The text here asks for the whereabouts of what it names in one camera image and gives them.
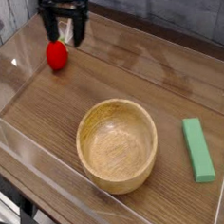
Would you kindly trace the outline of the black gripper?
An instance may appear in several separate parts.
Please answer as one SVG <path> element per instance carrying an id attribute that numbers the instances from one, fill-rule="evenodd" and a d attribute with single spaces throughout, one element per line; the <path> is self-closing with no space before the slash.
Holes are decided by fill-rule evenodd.
<path id="1" fill-rule="evenodd" d="M 57 17 L 73 18 L 73 41 L 78 47 L 85 37 L 89 0 L 38 0 L 38 11 L 45 24 L 50 42 L 59 39 Z"/>

